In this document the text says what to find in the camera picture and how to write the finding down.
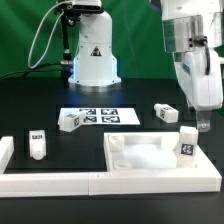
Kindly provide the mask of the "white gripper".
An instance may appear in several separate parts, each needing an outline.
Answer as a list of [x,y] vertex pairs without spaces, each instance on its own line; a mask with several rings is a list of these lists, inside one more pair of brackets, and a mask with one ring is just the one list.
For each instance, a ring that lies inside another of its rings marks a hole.
[[178,83],[189,107],[196,110],[199,132],[210,130],[211,110],[219,109],[223,103],[223,87],[220,60],[214,50],[210,53],[210,73],[205,74],[207,57],[203,48],[187,52],[181,62],[175,62]]

